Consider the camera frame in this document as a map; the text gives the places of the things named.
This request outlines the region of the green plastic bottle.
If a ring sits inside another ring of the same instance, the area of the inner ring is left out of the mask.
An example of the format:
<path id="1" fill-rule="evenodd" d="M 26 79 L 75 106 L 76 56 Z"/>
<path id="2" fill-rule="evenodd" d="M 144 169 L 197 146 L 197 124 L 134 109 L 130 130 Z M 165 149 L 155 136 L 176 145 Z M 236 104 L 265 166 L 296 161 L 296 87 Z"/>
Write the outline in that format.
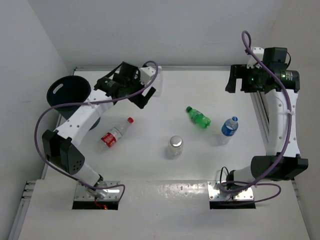
<path id="1" fill-rule="evenodd" d="M 206 117 L 202 112 L 188 106 L 186 108 L 186 112 L 190 118 L 190 120 L 199 127 L 203 129 L 207 129 L 211 125 L 211 120 Z"/>

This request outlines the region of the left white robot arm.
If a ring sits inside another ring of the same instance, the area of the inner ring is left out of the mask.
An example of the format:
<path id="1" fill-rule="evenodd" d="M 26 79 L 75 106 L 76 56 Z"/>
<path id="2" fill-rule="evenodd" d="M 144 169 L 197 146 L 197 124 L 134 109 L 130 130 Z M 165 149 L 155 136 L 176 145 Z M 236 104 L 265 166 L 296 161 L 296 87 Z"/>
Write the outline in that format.
<path id="1" fill-rule="evenodd" d="M 105 190 L 102 177 L 85 162 L 78 147 L 92 126 L 117 102 L 128 99 L 143 109 L 156 91 L 152 85 L 158 74 L 155 61 L 149 60 L 142 67 L 122 62 L 97 80 L 84 101 L 56 105 L 77 110 L 58 128 L 43 133 L 44 152 L 39 154 L 42 160 L 93 192 Z"/>

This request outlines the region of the clear jar silver lid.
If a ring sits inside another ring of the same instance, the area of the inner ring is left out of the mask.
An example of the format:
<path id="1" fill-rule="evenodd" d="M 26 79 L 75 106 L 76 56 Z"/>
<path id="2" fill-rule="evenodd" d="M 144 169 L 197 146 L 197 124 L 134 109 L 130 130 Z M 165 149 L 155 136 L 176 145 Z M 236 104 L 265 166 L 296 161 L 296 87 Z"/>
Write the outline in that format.
<path id="1" fill-rule="evenodd" d="M 183 152 L 184 141 L 178 136 L 172 136 L 168 141 L 167 155 L 170 159 L 178 157 Z"/>

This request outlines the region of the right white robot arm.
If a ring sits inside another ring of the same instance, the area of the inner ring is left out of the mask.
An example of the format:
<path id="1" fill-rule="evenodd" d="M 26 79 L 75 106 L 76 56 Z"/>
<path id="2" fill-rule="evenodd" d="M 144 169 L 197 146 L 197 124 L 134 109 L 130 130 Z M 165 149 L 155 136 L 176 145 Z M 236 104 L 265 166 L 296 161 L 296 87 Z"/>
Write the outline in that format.
<path id="1" fill-rule="evenodd" d="M 302 158 L 296 135 L 296 102 L 300 90 L 300 74 L 289 70 L 284 47 L 251 47 L 247 64 L 234 64 L 225 90 L 264 93 L 268 108 L 268 138 L 266 154 L 254 156 L 249 166 L 232 170 L 227 175 L 226 189 L 243 190 L 249 183 L 290 181 L 308 168 Z"/>

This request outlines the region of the red label clear bottle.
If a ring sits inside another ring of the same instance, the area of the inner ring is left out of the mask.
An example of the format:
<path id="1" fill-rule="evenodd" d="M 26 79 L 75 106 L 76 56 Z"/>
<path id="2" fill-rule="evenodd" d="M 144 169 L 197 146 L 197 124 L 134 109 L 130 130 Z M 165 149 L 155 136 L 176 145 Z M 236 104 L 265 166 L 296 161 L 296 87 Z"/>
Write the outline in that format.
<path id="1" fill-rule="evenodd" d="M 119 141 L 119 139 L 121 139 L 126 134 L 133 122 L 134 119 L 132 117 L 128 117 L 125 121 L 122 121 L 121 123 L 111 128 L 98 140 L 96 145 L 97 152 L 103 153 L 107 149 L 115 145 Z"/>

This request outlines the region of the blue label water bottle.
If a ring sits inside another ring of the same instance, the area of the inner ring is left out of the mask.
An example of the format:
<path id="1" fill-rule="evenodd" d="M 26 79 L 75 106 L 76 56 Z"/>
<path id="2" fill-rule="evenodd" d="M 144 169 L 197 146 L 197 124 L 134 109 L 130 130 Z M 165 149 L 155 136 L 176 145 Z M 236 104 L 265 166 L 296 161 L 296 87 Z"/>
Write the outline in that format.
<path id="1" fill-rule="evenodd" d="M 220 145 L 226 145 L 238 130 L 238 118 L 233 116 L 227 119 L 221 127 L 217 141 Z"/>

